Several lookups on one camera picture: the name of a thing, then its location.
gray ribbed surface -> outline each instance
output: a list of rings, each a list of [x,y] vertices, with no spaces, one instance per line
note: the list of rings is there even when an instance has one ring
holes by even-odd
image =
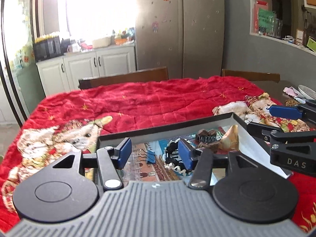
[[[270,225],[239,222],[224,214],[206,191],[182,181],[130,182],[106,192],[84,216],[61,224],[22,220],[8,237],[306,236],[290,220]]]

refrigerator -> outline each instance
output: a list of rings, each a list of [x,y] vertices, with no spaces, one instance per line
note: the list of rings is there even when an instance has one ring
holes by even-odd
[[[136,0],[137,69],[166,66],[169,78],[220,75],[224,0]]]
[[[37,10],[38,0],[1,0],[0,88],[20,126],[45,98],[33,51]]]

red blanket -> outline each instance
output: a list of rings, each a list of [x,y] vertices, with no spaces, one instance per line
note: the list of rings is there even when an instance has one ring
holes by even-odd
[[[65,129],[73,127],[69,126],[68,122],[72,122],[73,125],[74,122],[82,121],[90,124],[93,122],[98,127],[103,127],[101,134],[155,127],[212,116],[212,109],[215,106],[244,100],[246,95],[259,96],[262,93],[261,89],[245,79],[217,76],[198,80],[181,79],[160,83],[104,86],[61,93],[44,99],[25,122],[22,130],[63,126],[62,129],[58,127],[51,129],[65,133]],[[105,119],[101,125],[100,121],[96,120],[100,118]],[[26,149],[29,145],[26,143],[27,131],[22,132],[22,130],[10,145],[0,165],[0,186],[2,186],[0,229],[4,232],[10,230],[19,221],[16,212],[14,210],[10,212],[8,209],[6,198],[9,196],[5,197],[10,193],[10,188],[14,190],[14,186],[5,189],[4,183],[8,182],[11,169],[19,168],[19,165],[27,167],[30,163],[29,158],[21,156],[21,149]],[[55,138],[57,140],[61,135],[57,134]],[[58,153],[58,145],[48,148],[49,156],[62,155]],[[43,163],[44,166],[46,161],[47,156],[43,161],[36,160],[32,163]],[[21,179],[27,175],[22,174],[19,177]],[[294,174],[290,181],[300,193],[293,221],[297,225],[302,225],[304,230],[310,230],[316,223],[316,204],[313,203],[314,200],[316,201],[316,181],[314,178],[298,173]]]

wooden chair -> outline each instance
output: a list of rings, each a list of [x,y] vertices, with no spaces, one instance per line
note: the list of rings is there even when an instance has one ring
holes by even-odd
[[[276,83],[280,82],[280,74],[275,73],[260,73],[222,69],[222,76],[238,76],[243,77],[249,81],[273,81]]]
[[[98,86],[107,86],[112,84],[120,84],[126,82],[148,82],[168,80],[167,67],[144,69],[127,74],[115,74],[105,77],[88,77],[79,79],[79,88],[89,89]]]

orange basket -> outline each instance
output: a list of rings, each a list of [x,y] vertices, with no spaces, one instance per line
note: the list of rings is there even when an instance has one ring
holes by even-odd
[[[115,39],[115,44],[116,45],[120,45],[127,42],[127,38],[123,38],[123,39]]]

